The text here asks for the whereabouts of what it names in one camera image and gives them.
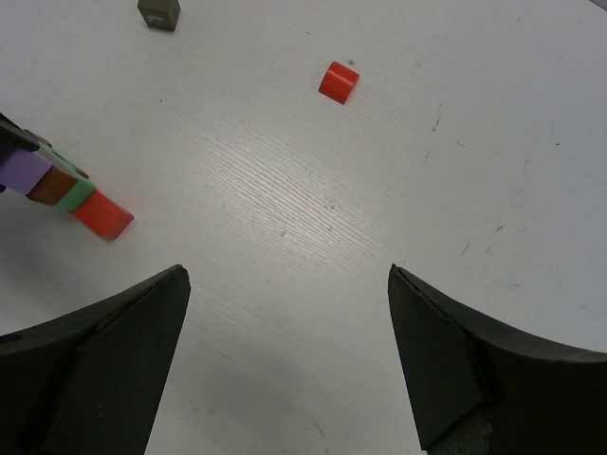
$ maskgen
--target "purple block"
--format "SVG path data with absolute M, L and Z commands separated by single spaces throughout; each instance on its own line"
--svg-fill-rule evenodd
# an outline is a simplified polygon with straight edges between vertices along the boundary
M 2 186 L 27 195 L 51 167 L 50 161 L 36 152 L 26 152 L 0 143 Z

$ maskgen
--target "light green block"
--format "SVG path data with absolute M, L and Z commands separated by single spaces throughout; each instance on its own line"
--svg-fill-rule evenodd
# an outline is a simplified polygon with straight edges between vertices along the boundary
M 53 163 L 53 165 L 58 166 L 60 169 L 70 173 L 72 176 L 78 179 L 76 185 L 74 185 L 72 189 L 68 191 L 55 206 L 61 207 L 62 209 L 66 209 L 68 211 L 74 211 L 81 205 L 82 202 L 84 202 L 84 200 L 88 196 L 93 193 L 93 191 L 96 189 L 95 185 L 87 178 L 82 177 L 76 171 L 74 165 L 72 165 L 69 161 L 63 159 L 51 147 L 48 147 L 46 144 L 43 144 L 42 142 L 40 143 L 40 150 L 38 151 L 38 153 L 44 155 Z

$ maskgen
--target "white surface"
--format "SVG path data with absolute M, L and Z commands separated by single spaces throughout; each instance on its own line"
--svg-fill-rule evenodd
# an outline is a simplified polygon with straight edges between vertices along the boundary
M 182 8 L 167 34 L 135 0 L 0 7 L 0 110 L 137 216 L 107 245 L 3 195 L 0 332 L 184 264 L 192 299 L 149 454 L 419 453 L 392 262 L 517 327 L 607 351 L 607 12 Z M 341 106 L 317 87 L 350 59 L 360 80 Z

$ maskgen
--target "olive green block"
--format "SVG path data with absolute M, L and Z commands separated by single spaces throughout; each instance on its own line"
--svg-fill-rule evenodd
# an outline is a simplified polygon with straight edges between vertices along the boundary
M 177 0 L 139 0 L 137 8 L 149 27 L 175 31 L 181 12 Z
M 54 166 L 57 166 L 70 173 L 78 180 L 72 189 L 68 191 L 55 206 L 61 207 L 62 209 L 66 209 L 68 211 L 74 211 L 81 205 L 82 202 L 86 200 L 88 196 L 93 193 L 93 191 L 96 189 L 95 185 L 93 182 L 80 175 L 77 168 L 69 161 L 65 160 L 62 156 L 57 154 L 52 147 L 48 147 L 46 144 L 41 142 L 38 153 L 53 163 Z

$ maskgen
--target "dark green cube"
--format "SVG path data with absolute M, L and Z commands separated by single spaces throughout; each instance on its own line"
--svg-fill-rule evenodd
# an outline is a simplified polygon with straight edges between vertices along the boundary
M 139 0 L 137 8 L 149 27 L 175 31 L 181 12 L 177 0 Z

